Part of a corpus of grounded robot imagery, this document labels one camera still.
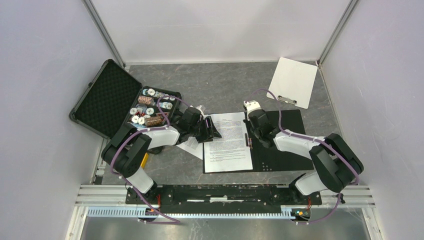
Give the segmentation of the white paper sheet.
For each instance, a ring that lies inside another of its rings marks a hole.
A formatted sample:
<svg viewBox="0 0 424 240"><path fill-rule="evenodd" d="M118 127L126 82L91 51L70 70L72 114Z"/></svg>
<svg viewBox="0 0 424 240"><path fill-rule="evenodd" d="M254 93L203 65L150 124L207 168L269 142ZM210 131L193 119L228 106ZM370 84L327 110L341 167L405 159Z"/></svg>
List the white paper sheet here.
<svg viewBox="0 0 424 240"><path fill-rule="evenodd" d="M204 146L202 143L198 143L195 137L189 137L187 141L178 144L177 147L193 155L194 157L203 160Z"/></svg>

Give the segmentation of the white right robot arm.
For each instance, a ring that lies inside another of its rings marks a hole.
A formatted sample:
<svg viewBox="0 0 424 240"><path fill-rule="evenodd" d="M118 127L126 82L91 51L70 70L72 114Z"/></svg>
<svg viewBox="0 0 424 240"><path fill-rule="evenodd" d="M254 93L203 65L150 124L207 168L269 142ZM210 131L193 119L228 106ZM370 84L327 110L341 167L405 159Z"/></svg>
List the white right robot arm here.
<svg viewBox="0 0 424 240"><path fill-rule="evenodd" d="M314 172L303 174L292 182L294 187L289 189L288 196L293 203L302 204L310 194L323 190L340 193L346 186L359 182L364 165L339 134L318 137L275 127L261 108L248 110L245 122L264 147L312 162Z"/></svg>

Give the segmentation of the white clipboard metal clip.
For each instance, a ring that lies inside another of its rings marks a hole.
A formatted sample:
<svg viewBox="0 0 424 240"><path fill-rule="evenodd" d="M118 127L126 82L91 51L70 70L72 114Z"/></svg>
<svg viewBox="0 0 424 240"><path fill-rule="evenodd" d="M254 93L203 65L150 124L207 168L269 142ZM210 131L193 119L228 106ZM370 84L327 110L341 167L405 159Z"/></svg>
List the white clipboard metal clip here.
<svg viewBox="0 0 424 240"><path fill-rule="evenodd" d="M318 67L314 64L281 57L266 96L271 99L275 95L280 102L307 109L317 72Z"/></svg>

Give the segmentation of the red folder black inside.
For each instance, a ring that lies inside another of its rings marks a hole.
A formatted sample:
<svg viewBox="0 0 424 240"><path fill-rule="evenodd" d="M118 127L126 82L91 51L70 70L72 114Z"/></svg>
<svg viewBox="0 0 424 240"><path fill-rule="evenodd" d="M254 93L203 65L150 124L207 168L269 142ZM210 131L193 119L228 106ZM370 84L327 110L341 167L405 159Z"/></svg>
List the red folder black inside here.
<svg viewBox="0 0 424 240"><path fill-rule="evenodd" d="M211 115L221 138L203 145L203 173L310 171L309 153L318 143L306 140L299 110Z"/></svg>

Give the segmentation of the printed text paper sheet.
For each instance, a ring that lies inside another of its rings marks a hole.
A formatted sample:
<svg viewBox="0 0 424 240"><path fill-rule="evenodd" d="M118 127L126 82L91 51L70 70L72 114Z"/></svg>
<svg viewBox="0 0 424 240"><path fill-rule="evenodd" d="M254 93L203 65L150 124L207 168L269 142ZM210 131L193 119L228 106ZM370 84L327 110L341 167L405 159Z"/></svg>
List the printed text paper sheet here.
<svg viewBox="0 0 424 240"><path fill-rule="evenodd" d="M204 172L225 173L253 169L251 148L246 140L243 112L210 115L221 138L203 144Z"/></svg>

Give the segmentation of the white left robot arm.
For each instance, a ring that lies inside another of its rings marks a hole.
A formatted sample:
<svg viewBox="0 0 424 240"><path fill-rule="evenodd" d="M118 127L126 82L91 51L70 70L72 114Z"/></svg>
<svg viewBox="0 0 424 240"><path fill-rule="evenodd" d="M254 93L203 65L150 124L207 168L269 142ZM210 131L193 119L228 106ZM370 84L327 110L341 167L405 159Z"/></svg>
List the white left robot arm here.
<svg viewBox="0 0 424 240"><path fill-rule="evenodd" d="M210 116L205 116L199 107L188 107L172 117L165 126L146 127L141 130L130 124L123 124L101 153L101 158L117 174L135 189L145 204L157 198L155 181L141 167L148 150L163 146L176 146L190 137L201 143L222 138Z"/></svg>

